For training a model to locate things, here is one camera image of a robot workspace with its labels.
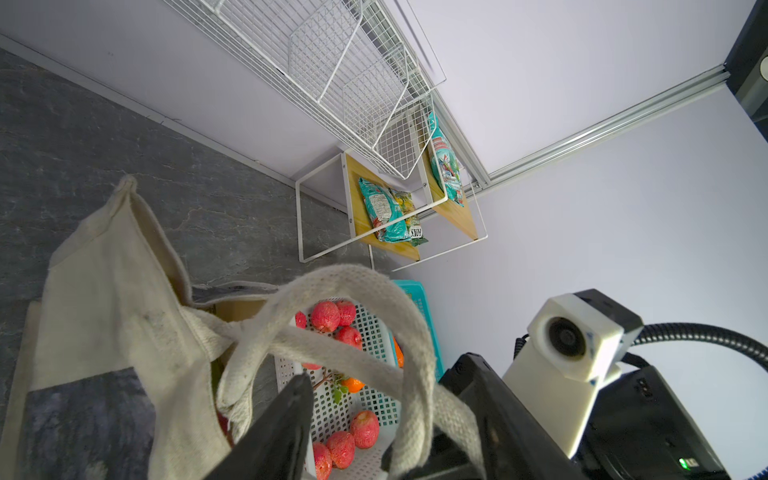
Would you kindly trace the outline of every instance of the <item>camera lens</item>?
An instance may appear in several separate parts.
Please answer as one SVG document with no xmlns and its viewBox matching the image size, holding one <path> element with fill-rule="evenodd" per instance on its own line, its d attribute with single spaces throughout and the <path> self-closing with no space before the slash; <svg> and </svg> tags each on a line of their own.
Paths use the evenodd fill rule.
<svg viewBox="0 0 768 480">
<path fill-rule="evenodd" d="M 555 350 L 565 356 L 582 356 L 587 349 L 579 328 L 561 316 L 549 325 L 549 341 Z"/>
</svg>

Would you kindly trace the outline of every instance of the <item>white camera housing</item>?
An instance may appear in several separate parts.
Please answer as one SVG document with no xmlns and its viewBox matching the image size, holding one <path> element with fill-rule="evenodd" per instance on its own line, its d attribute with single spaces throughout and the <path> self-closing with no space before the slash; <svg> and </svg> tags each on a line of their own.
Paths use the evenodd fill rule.
<svg viewBox="0 0 768 480">
<path fill-rule="evenodd" d="M 605 306 L 615 308 L 617 305 L 609 303 L 612 300 L 601 293 L 597 295 L 600 301 L 606 299 Z M 624 326 L 598 308 L 607 312 L 593 299 L 583 300 L 572 293 L 547 300 L 528 326 L 528 342 L 503 377 L 515 396 L 569 458 L 578 449 L 600 388 L 621 374 L 614 362 L 621 359 L 617 357 L 623 356 L 629 347 L 624 345 L 628 333 Z M 640 324 L 640 328 L 632 327 L 636 336 L 642 322 L 635 317 Z M 557 338 L 551 338 L 551 328 L 554 322 L 559 321 L 562 325 L 561 319 L 566 319 L 569 321 L 566 324 L 576 326 L 581 332 L 583 344 L 580 346 L 583 348 L 576 349 L 581 353 L 565 355 L 555 347 Z M 566 333 L 564 338 L 569 342 L 578 339 L 572 333 Z"/>
</svg>

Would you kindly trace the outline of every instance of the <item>gray tile floor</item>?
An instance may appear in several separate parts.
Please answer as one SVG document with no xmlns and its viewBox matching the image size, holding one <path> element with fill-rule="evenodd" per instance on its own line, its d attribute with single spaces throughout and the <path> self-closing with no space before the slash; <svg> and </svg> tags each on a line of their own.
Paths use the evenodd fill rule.
<svg viewBox="0 0 768 480">
<path fill-rule="evenodd" d="M 322 265 L 368 264 L 353 244 L 302 265 L 293 189 L 3 50 L 0 166 L 0 429 L 48 259 L 126 173 L 195 283 L 280 284 Z M 302 208 L 308 251 L 348 238 L 345 214 L 313 200 Z M 263 401 L 274 395 L 270 364 L 254 394 Z"/>
</svg>

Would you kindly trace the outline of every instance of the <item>canvas tote bag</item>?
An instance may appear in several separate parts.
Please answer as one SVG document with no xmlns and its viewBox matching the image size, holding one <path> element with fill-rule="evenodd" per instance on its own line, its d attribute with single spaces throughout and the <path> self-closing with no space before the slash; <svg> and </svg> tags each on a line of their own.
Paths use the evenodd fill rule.
<svg viewBox="0 0 768 480">
<path fill-rule="evenodd" d="M 392 478 L 425 462 L 433 423 L 482 470 L 475 417 L 435 385 L 429 331 L 393 283 L 332 266 L 280 288 L 194 290 L 136 186 L 123 178 L 51 258 L 25 367 L 16 478 L 203 478 L 230 452 L 217 410 L 235 442 L 250 427 L 253 379 L 267 353 L 338 369 L 401 400 Z M 289 325 L 297 310 L 332 296 L 371 308 L 403 339 L 406 367 Z M 224 322 L 204 310 L 237 303 L 257 314 Z M 213 392 L 211 362 L 225 352 Z"/>
</svg>

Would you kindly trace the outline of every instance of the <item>wire mesh divider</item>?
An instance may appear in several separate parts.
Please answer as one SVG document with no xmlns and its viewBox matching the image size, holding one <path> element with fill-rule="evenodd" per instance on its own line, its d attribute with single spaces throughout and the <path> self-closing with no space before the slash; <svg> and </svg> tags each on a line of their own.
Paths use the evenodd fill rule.
<svg viewBox="0 0 768 480">
<path fill-rule="evenodd" d="M 413 172 L 434 85 L 378 0 L 165 2 L 379 172 Z"/>
</svg>

